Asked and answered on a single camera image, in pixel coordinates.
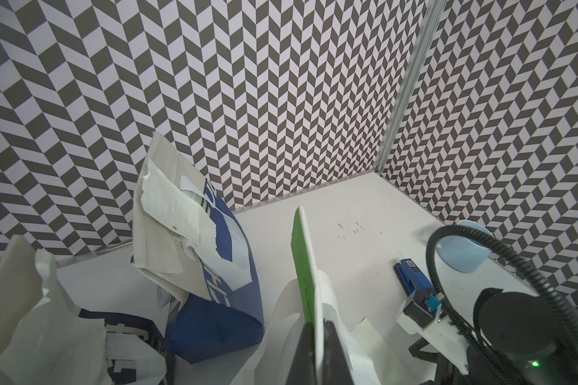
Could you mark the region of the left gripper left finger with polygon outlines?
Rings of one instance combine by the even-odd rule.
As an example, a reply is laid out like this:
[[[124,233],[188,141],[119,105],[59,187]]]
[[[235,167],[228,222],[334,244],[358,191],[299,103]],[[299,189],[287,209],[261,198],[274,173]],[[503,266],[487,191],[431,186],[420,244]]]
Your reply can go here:
[[[306,323],[300,334],[300,340],[287,375],[286,385],[316,384],[314,339],[314,327],[310,323]]]

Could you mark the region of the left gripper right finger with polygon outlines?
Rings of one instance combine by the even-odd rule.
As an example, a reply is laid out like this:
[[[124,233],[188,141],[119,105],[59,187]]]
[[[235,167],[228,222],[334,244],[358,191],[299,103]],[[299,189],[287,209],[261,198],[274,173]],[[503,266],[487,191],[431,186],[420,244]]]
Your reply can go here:
[[[324,385],[354,385],[337,329],[332,321],[324,322]]]

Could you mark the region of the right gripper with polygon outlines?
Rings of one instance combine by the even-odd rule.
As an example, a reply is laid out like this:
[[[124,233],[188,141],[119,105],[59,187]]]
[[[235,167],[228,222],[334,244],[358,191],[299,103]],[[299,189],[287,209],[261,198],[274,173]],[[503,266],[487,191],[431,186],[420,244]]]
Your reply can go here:
[[[465,376],[461,374],[443,354],[423,351],[423,348],[429,343],[420,338],[416,343],[409,347],[409,353],[416,359],[426,361],[428,363],[436,364],[436,372],[434,380],[425,381],[428,385],[465,385],[467,381]]]

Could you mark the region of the blue black stapler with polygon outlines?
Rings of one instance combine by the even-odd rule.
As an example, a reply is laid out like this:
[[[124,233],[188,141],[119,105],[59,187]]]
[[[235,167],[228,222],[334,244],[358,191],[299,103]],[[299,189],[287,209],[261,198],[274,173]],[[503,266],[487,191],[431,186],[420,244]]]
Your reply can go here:
[[[428,298],[435,292],[428,277],[410,258],[401,259],[394,265],[394,271],[408,297],[415,291]]]

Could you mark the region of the cream paper receipt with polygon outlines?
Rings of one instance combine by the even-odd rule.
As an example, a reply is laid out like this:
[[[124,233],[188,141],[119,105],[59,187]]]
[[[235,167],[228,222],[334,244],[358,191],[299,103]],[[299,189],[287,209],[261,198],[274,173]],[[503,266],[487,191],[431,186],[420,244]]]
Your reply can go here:
[[[204,208],[174,185],[158,168],[143,177],[145,213],[196,246],[216,248],[216,225]]]
[[[83,319],[57,279],[55,257],[35,253],[41,298],[18,322],[0,355],[0,371],[13,384],[110,384],[101,319]]]

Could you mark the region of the green white bag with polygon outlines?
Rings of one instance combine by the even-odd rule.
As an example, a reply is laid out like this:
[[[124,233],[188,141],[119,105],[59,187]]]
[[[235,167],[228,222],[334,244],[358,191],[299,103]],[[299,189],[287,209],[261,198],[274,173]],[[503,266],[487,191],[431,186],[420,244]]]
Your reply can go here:
[[[348,361],[354,384],[360,347],[340,320],[337,298],[329,276],[316,266],[315,253],[308,229],[306,211],[295,211],[292,226],[292,257],[296,279],[285,285],[275,305],[266,333],[257,350],[233,379],[234,384],[285,384],[303,326],[310,323],[315,332],[316,384],[323,384],[324,322],[332,321]]]

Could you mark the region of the blue white bag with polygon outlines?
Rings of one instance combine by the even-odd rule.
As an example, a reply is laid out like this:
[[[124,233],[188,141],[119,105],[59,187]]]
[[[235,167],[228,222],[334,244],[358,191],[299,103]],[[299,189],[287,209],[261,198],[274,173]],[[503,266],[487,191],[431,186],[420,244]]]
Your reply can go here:
[[[0,266],[0,384],[171,384],[171,364],[153,321],[77,306],[55,256],[12,237]]]

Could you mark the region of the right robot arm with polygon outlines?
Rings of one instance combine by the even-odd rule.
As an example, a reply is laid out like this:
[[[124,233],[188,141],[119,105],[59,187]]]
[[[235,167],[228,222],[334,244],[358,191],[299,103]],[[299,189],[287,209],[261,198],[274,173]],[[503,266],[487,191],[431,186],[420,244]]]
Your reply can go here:
[[[564,341],[564,330],[546,301],[501,289],[483,290],[473,309],[478,340],[488,356],[514,384],[578,384],[578,356]],[[409,347],[416,359],[436,365],[428,384],[499,384],[472,347],[463,374],[443,353],[424,350],[430,343],[420,338]]]

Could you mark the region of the cream receipt pile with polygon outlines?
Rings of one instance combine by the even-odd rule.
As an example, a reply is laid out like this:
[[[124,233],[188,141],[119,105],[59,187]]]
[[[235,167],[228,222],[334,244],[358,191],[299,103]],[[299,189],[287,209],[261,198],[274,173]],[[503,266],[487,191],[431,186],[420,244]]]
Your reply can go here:
[[[359,374],[359,384],[416,384],[410,371],[401,363],[388,344],[368,319],[364,318],[350,332],[360,347],[355,374]]]

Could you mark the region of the light blue mug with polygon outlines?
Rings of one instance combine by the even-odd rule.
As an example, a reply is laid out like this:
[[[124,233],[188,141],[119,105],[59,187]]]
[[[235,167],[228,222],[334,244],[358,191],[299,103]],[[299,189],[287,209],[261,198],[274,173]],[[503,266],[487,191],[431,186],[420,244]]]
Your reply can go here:
[[[448,266],[466,274],[475,272],[491,255],[490,249],[460,236],[444,237],[436,250]]]

